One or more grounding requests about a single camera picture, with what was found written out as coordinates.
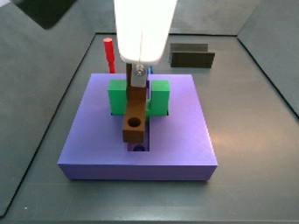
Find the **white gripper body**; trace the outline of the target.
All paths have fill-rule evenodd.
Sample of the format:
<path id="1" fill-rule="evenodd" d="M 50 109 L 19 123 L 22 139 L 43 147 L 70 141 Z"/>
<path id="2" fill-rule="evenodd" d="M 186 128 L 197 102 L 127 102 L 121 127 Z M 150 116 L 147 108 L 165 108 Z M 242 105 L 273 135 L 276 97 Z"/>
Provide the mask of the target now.
<path id="1" fill-rule="evenodd" d="M 122 60 L 157 65 L 165 53 L 178 0 L 114 0 Z"/>

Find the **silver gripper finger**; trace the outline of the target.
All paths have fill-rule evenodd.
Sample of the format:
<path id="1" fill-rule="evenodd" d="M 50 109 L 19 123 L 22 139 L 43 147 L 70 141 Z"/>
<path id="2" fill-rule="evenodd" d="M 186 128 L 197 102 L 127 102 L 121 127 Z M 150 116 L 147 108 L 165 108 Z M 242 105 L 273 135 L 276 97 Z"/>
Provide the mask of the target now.
<path id="1" fill-rule="evenodd" d="M 131 74 L 131 86 L 137 88 L 145 88 L 147 76 L 147 66 L 142 64 L 134 64 L 134 70 Z"/>

